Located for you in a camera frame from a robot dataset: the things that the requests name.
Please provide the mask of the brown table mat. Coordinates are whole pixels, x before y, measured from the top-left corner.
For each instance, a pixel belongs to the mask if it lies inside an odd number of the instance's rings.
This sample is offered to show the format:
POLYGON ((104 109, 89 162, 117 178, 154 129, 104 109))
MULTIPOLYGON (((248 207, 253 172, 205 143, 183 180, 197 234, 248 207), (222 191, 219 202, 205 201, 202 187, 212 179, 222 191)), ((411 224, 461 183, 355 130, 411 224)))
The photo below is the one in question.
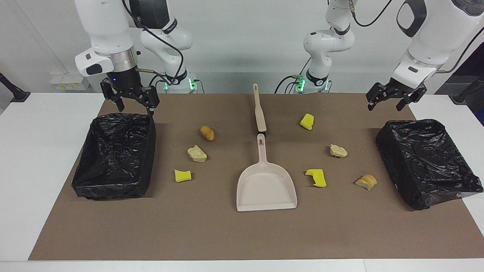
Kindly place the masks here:
POLYGON ((73 174, 30 260, 266 260, 484 258, 484 236, 462 200, 413 211, 396 191, 375 144, 391 119, 414 119, 389 100, 368 111, 364 94, 263 94, 268 160, 293 179, 291 210, 237 212, 242 171, 258 161, 251 94, 161 94, 150 187, 135 199, 78 198, 73 174), (313 129, 299 123, 314 116, 313 129), (200 128, 209 126, 214 141, 200 128), (346 157, 330 155, 330 144, 346 157), (198 145, 208 156, 193 161, 198 145), (177 183, 174 170, 190 170, 177 183), (322 169, 325 188, 308 169, 322 169), (377 179, 370 191, 354 182, 377 179))

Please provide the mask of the bin with black plastic bag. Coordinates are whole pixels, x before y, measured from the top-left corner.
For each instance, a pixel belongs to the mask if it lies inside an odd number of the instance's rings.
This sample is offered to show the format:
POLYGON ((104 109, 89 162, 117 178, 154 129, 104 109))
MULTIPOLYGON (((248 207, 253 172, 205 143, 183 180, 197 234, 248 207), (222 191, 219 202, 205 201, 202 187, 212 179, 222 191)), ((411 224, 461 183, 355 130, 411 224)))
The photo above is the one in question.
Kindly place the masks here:
POLYGON ((414 210, 484 193, 481 180, 435 119, 391 120, 375 139, 391 181, 414 210))
POLYGON ((152 175, 156 127, 152 116, 110 113, 93 119, 71 187, 91 200, 145 196, 152 175))

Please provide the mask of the striped croissant-like bread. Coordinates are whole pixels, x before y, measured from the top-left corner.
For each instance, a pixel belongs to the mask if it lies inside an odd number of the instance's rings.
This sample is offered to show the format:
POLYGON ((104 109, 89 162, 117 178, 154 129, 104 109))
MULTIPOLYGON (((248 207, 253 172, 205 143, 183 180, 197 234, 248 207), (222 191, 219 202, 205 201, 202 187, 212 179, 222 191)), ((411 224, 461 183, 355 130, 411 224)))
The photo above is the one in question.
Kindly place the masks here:
POLYGON ((377 179, 371 174, 364 174, 358 180, 356 180, 354 184, 370 191, 375 185, 377 185, 377 179))

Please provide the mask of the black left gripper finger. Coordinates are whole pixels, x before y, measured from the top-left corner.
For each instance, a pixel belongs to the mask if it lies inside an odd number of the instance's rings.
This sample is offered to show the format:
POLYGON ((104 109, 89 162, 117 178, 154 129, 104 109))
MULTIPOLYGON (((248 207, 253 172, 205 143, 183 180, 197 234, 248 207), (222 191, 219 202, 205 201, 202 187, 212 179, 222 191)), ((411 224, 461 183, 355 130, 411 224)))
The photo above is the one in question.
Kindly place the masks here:
POLYGON ((399 91, 399 96, 401 96, 400 102, 396 105, 397 111, 403 110, 403 108, 410 103, 417 103, 427 92, 427 87, 425 85, 418 86, 415 90, 409 91, 399 91))
POLYGON ((368 93, 365 95, 368 101, 368 110, 372 111, 376 104, 393 98, 394 85, 392 84, 381 84, 380 82, 375 83, 368 93))

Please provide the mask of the beige plastic dustpan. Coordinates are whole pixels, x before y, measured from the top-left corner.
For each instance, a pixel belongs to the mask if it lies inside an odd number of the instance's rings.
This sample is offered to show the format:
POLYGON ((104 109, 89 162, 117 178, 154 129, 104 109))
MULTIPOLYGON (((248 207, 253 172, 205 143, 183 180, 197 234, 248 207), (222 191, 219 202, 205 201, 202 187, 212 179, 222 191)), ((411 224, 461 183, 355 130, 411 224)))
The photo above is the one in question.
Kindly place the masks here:
POLYGON ((295 209, 298 199, 290 174, 267 159, 264 134, 256 136, 259 161, 247 167, 237 181, 237 212, 295 209))

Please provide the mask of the notched yellow sponge piece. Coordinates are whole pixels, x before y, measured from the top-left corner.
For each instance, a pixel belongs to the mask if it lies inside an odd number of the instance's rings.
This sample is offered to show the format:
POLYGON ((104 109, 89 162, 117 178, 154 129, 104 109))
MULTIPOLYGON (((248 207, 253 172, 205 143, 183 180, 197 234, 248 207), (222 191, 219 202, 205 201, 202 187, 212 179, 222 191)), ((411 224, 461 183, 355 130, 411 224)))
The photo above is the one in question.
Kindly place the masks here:
POLYGON ((319 188, 325 188, 327 186, 322 169, 308 169, 306 170, 305 175, 313 178, 313 186, 319 188))

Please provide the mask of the yellow sponge with green backing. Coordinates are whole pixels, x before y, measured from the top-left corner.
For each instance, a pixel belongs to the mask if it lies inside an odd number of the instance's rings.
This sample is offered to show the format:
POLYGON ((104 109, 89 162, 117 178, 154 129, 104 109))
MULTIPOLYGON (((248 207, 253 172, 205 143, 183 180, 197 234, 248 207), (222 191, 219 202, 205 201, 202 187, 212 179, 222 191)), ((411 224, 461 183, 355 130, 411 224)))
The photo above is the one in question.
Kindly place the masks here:
POLYGON ((304 129, 311 131, 313 129, 313 123, 314 123, 314 116, 309 113, 306 113, 304 117, 301 119, 299 124, 302 127, 304 127, 304 129))

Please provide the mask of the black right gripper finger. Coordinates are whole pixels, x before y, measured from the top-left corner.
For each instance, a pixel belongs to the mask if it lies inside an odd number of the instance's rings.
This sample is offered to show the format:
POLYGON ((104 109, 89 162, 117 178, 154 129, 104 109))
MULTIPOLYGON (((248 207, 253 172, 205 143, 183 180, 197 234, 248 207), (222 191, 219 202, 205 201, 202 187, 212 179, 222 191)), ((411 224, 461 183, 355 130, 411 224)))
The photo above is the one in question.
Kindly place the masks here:
POLYGON ((150 85, 147 87, 140 87, 139 94, 137 95, 137 101, 146 108, 147 114, 153 116, 154 110, 160 102, 155 86, 150 85))
POLYGON ((104 98, 106 100, 111 100, 116 105, 119 112, 123 112, 123 110, 125 109, 125 106, 122 101, 121 94, 114 92, 114 89, 111 85, 111 82, 109 81, 109 78, 108 77, 104 78, 100 82, 100 86, 101 86, 104 98))

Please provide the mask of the pale torn bread chunk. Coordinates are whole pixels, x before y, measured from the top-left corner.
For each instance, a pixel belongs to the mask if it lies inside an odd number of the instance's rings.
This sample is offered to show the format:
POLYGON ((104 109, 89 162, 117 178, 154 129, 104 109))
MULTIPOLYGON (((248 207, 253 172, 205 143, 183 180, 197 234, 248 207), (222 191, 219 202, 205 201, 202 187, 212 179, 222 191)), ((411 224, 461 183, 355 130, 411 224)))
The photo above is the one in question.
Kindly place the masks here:
POLYGON ((208 158, 206 153, 198 146, 195 145, 187 150, 189 157, 195 162, 205 162, 208 158))

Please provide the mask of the beige hand brush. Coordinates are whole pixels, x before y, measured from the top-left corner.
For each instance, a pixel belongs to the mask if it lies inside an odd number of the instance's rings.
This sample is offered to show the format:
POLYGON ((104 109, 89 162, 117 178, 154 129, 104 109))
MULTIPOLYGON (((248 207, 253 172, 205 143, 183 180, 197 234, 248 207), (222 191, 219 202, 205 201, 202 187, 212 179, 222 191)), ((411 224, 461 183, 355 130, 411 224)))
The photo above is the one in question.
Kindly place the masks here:
POLYGON ((259 86, 258 84, 253 84, 253 93, 254 93, 254 103, 255 103, 255 119, 256 119, 256 127, 260 134, 265 134, 267 131, 267 126, 265 122, 264 112, 261 107, 261 101, 259 98, 259 86))

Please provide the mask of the white wall socket box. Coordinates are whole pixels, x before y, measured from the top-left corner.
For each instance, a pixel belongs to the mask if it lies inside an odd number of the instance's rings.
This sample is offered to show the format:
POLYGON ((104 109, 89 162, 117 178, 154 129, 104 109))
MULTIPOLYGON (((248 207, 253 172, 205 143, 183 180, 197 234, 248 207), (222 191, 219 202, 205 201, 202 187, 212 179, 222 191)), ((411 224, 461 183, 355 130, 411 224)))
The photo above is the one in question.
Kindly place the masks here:
POLYGON ((88 91, 91 84, 81 74, 53 74, 50 84, 56 91, 88 91))

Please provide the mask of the black stand foot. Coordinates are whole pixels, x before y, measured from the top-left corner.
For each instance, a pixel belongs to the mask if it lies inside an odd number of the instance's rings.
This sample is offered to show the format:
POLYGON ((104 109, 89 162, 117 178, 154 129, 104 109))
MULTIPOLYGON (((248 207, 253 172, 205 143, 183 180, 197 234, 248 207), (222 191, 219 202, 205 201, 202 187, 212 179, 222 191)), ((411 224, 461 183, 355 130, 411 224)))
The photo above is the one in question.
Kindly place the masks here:
POLYGON ((13 94, 11 103, 23 103, 31 95, 31 92, 23 91, 11 83, 2 73, 0 73, 0 82, 13 94))
POLYGON ((449 94, 450 100, 455 105, 467 105, 465 99, 471 95, 484 89, 484 73, 479 76, 457 76, 454 79, 454 82, 457 84, 469 84, 467 87, 463 89, 458 94, 449 94))

